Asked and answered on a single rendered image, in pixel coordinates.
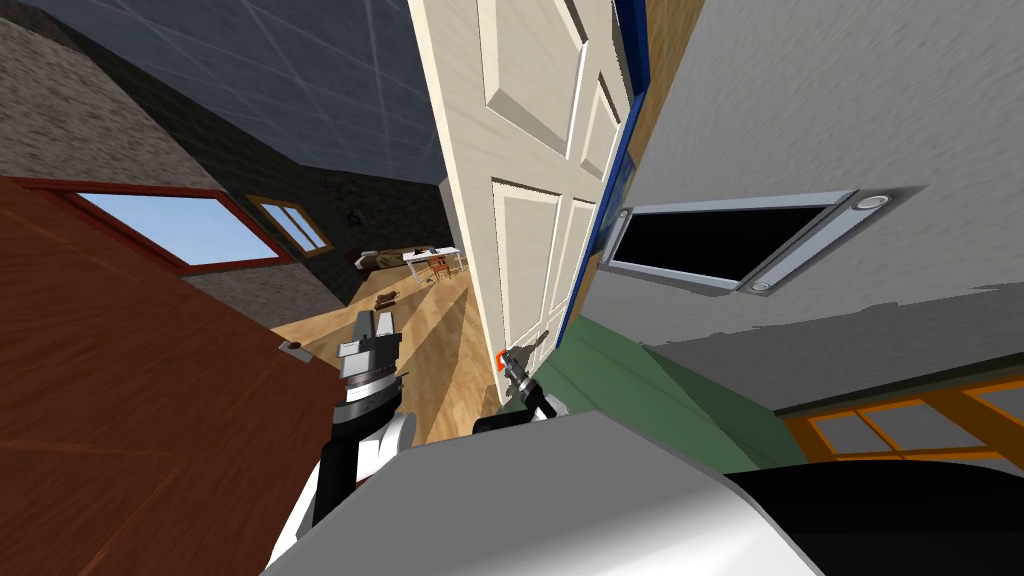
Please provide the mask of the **black screen with silver frame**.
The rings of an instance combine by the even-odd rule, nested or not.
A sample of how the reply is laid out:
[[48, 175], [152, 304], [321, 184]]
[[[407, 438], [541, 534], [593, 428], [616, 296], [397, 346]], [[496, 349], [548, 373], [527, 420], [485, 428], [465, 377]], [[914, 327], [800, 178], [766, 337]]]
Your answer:
[[855, 189], [628, 207], [600, 266], [700, 294], [768, 297], [896, 201], [894, 191]]

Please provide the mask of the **cream panelled door leaf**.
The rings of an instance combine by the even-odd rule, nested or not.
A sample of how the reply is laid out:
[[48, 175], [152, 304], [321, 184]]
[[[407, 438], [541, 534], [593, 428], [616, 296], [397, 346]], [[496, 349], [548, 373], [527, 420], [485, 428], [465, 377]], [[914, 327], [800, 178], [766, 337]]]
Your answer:
[[614, 0], [408, 0], [501, 401], [566, 319], [633, 102]]

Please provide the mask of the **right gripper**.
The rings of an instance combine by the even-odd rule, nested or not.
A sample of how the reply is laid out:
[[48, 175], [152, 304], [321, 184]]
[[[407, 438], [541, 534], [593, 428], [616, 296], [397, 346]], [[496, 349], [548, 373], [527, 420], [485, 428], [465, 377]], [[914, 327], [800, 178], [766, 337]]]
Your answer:
[[504, 375], [509, 381], [506, 394], [516, 393], [520, 397], [528, 397], [536, 387], [536, 382], [528, 371], [511, 355], [503, 356]]

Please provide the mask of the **brown bed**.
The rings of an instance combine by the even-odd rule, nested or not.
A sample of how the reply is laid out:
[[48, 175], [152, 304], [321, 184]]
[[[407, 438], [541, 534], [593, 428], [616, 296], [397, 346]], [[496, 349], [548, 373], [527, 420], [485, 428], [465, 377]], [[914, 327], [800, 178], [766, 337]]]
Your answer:
[[376, 271], [390, 268], [404, 268], [407, 265], [404, 255], [407, 253], [418, 255], [429, 249], [426, 245], [362, 251], [354, 257], [353, 265], [356, 270]]

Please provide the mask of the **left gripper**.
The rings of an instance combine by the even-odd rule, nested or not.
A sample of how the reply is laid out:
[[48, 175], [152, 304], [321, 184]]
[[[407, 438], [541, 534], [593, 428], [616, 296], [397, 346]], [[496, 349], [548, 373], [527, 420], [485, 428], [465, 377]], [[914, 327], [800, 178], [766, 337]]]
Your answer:
[[393, 314], [388, 311], [380, 312], [376, 320], [374, 311], [360, 311], [357, 314], [354, 323], [355, 341], [338, 347], [341, 378], [350, 378], [396, 364], [402, 335], [395, 334]]

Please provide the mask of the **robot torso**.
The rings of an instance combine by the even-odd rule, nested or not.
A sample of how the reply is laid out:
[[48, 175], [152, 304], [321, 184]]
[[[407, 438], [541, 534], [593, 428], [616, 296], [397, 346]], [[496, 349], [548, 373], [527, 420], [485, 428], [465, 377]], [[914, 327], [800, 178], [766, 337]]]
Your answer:
[[735, 483], [597, 411], [408, 449], [262, 576], [824, 576]]

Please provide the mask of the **orange framed window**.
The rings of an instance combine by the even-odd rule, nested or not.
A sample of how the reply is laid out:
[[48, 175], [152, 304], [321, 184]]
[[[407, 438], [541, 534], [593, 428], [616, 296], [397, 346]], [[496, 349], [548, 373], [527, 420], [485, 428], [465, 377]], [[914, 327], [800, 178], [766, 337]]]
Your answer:
[[783, 421], [811, 462], [945, 462], [1024, 478], [1024, 372]]

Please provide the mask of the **white table with chairs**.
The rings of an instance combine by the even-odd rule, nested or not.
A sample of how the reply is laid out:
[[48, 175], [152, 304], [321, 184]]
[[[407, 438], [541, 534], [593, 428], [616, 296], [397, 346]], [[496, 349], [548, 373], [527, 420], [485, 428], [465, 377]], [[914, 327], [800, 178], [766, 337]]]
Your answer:
[[402, 253], [402, 260], [409, 268], [413, 279], [417, 284], [425, 281], [426, 277], [416, 268], [418, 264], [425, 264], [431, 271], [440, 270], [440, 263], [445, 264], [445, 270], [464, 271], [466, 269], [463, 252], [456, 247], [427, 248], [425, 250], [411, 251]]

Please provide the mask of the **brown wooden door leaf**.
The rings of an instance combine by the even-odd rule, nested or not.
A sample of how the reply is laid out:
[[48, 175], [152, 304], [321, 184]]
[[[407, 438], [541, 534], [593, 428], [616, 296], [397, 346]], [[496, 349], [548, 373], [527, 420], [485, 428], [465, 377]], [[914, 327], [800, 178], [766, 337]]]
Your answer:
[[258, 576], [325, 362], [0, 177], [0, 576]]

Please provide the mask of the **red framed window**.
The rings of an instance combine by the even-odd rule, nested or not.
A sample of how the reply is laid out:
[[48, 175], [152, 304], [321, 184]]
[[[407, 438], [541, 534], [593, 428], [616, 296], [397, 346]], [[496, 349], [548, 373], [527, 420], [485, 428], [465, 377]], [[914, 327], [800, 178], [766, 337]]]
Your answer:
[[294, 262], [221, 190], [28, 177], [11, 181], [179, 277]]

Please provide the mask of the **light wood framed window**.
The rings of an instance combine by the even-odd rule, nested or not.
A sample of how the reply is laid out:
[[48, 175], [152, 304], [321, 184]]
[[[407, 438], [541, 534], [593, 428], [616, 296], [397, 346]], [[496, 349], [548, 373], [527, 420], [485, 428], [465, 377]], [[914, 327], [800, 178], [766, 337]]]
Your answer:
[[303, 207], [262, 196], [246, 198], [282, 232], [304, 258], [333, 249], [333, 245]]

